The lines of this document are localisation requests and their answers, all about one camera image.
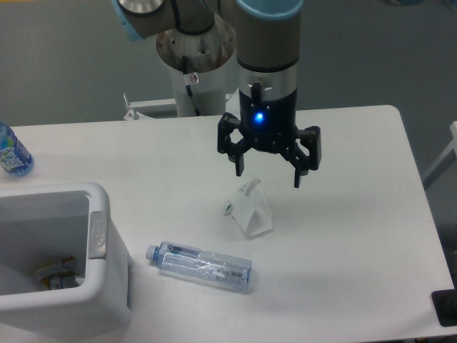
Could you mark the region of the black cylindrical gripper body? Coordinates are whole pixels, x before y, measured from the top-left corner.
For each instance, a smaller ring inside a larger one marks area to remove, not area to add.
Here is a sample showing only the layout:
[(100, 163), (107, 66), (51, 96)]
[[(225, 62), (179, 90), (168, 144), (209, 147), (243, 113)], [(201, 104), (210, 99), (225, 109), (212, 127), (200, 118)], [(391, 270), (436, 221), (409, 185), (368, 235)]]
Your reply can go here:
[(292, 145), (296, 129), (297, 68), (271, 73), (241, 67), (241, 131), (259, 151), (276, 153)]

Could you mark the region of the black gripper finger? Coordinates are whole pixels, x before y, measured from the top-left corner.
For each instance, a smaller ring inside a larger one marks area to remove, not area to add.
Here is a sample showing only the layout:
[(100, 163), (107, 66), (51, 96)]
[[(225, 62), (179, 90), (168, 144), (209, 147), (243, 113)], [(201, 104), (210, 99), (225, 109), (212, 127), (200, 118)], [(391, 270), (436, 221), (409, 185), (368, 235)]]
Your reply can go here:
[(299, 188), (301, 177), (316, 171), (321, 162), (321, 128), (296, 126), (279, 139), (279, 154), (294, 167), (293, 186)]
[[(233, 143), (231, 134), (238, 130), (242, 138)], [(236, 176), (244, 171), (243, 155), (253, 147), (253, 136), (243, 125), (242, 121), (229, 112), (225, 112), (218, 122), (217, 151), (227, 154), (228, 159), (235, 164)]]

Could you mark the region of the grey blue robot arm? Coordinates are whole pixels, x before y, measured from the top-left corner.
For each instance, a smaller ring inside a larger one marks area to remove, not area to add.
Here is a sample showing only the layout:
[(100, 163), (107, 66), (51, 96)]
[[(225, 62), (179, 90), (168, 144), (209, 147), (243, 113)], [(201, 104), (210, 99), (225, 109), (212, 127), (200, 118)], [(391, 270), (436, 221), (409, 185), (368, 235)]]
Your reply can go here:
[(175, 29), (202, 37), (216, 18), (235, 33), (240, 117), (224, 113), (217, 149), (243, 173), (249, 149), (280, 154), (295, 169), (294, 186), (321, 161), (321, 130), (296, 126), (302, 1), (113, 1), (124, 30), (142, 40)]

